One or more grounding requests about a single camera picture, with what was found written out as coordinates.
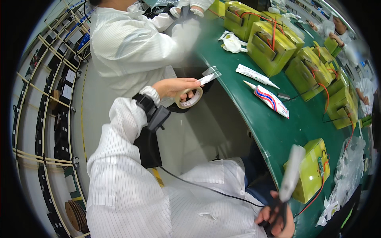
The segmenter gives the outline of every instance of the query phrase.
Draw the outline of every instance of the tape reel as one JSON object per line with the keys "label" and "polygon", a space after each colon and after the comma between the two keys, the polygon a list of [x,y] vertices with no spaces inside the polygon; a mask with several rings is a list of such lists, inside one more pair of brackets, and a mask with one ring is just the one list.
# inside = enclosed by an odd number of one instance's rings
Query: tape reel
{"label": "tape reel", "polygon": [[[180,98],[180,95],[182,94],[186,94],[187,92],[189,92],[190,90],[196,90],[196,93],[194,94],[194,96],[189,99],[188,101],[186,102],[181,102],[181,98]],[[196,103],[199,102],[199,100],[201,99],[202,97],[202,94],[203,94],[203,91],[202,91],[202,88],[201,87],[197,87],[197,88],[188,88],[188,89],[184,89],[180,92],[177,92],[176,96],[174,97],[174,101],[176,102],[177,106],[181,109],[186,109],[186,108],[190,108],[191,106],[195,105]]]}

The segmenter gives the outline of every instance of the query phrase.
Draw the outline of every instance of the curved workbench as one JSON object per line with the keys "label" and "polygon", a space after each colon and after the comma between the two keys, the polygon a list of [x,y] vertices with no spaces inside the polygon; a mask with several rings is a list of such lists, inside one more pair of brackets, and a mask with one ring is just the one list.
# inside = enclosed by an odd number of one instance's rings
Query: curved workbench
{"label": "curved workbench", "polygon": [[[322,116],[325,108],[326,98],[323,93],[318,94],[308,102],[304,102],[301,97],[285,102],[285,106],[290,111],[290,119],[287,119],[272,109],[253,94],[243,80],[255,85],[260,84],[240,73],[235,72],[238,64],[243,64],[263,75],[264,72],[246,53],[233,54],[223,50],[222,41],[217,39],[226,30],[223,27],[224,20],[216,18],[213,20],[204,19],[201,23],[203,33],[198,41],[197,51],[203,56],[208,66],[216,66],[222,73],[218,81],[233,100],[235,106],[244,118],[248,128],[252,132],[263,158],[273,176],[275,184],[280,187],[283,178],[283,164],[288,160],[291,146],[298,144],[304,146],[308,141],[323,138],[327,153],[330,156],[331,175],[326,180],[319,197],[302,214],[295,218],[295,237],[315,237],[323,227],[315,227],[321,213],[324,210],[324,197],[329,197],[335,185],[333,175],[339,159],[344,140],[350,137],[352,128],[346,127],[337,130],[333,123],[323,123]],[[312,29],[307,29],[315,37],[312,39],[305,34],[304,47],[313,46],[313,40],[319,45],[323,45],[323,39]],[[284,93],[294,97],[298,91],[285,75],[285,69],[270,80],[280,87],[280,90],[271,86],[262,85],[273,94]],[[325,121],[329,120],[328,115],[324,116]],[[353,136],[359,136],[359,126],[356,124]],[[362,134],[369,147],[368,129],[363,128]],[[305,204],[291,198],[290,206],[293,214],[301,211]]]}

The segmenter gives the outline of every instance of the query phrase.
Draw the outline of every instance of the white glue tube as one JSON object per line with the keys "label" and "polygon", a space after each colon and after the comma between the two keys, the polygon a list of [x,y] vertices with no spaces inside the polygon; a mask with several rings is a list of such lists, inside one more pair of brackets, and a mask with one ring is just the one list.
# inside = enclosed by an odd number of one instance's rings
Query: white glue tube
{"label": "white glue tube", "polygon": [[280,89],[277,85],[275,85],[273,82],[271,82],[268,77],[266,77],[266,76],[264,76],[264,75],[262,75],[262,74],[260,74],[258,72],[255,72],[251,68],[248,68],[248,67],[246,67],[244,65],[239,64],[237,66],[237,68],[235,69],[235,71],[238,72],[238,73],[241,73],[243,75],[246,75],[246,76],[248,76],[248,77],[250,77],[252,79],[255,79],[258,82],[261,82],[261,83],[263,83],[265,85],[270,85],[270,86],[273,86],[273,87],[275,87],[277,89]]}
{"label": "white glue tube", "polygon": [[249,87],[254,90],[254,94],[259,97],[264,103],[267,104],[272,110],[276,111],[280,115],[286,117],[289,119],[289,111],[288,109],[283,105],[283,103],[279,100],[279,98],[275,97],[274,94],[269,92],[267,89],[262,87],[261,85],[255,86],[254,84],[251,84],[249,82],[244,81]]}

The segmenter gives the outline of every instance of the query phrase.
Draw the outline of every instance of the white glove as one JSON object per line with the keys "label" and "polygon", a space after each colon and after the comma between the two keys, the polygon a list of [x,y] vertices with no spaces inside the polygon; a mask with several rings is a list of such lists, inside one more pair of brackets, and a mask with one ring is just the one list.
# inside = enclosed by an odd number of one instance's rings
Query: white glove
{"label": "white glove", "polygon": [[213,2],[214,0],[190,0],[190,7],[198,6],[206,11]]}
{"label": "white glove", "polygon": [[174,17],[179,18],[180,14],[177,12],[176,8],[181,9],[183,6],[189,6],[190,3],[190,0],[180,0],[179,4],[176,7],[171,8],[169,11]]}
{"label": "white glove", "polygon": [[[210,5],[212,5],[213,2],[214,0],[190,0],[190,7],[198,6],[199,8],[202,8],[204,11],[206,11],[210,7]],[[191,8],[191,11],[194,14],[200,16],[201,18],[204,17],[204,13],[200,10]]]}

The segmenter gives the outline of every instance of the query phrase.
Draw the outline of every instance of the scissors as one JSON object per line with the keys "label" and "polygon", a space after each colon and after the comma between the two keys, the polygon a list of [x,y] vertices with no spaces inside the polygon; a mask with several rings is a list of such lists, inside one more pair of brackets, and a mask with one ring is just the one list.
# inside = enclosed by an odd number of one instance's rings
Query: scissors
{"label": "scissors", "polygon": [[272,223],[263,220],[259,223],[262,226],[268,237],[274,237],[271,233],[274,225],[277,223],[279,218],[283,219],[283,227],[286,227],[287,223],[287,204],[291,198],[292,193],[295,190],[296,184],[299,179],[299,165],[304,159],[306,150],[299,146],[293,145],[291,148],[290,155],[288,157],[288,166],[283,176],[282,185],[279,191],[278,197],[276,197],[273,202],[269,205],[270,207],[270,218],[274,215],[275,209],[278,207],[279,211]]}

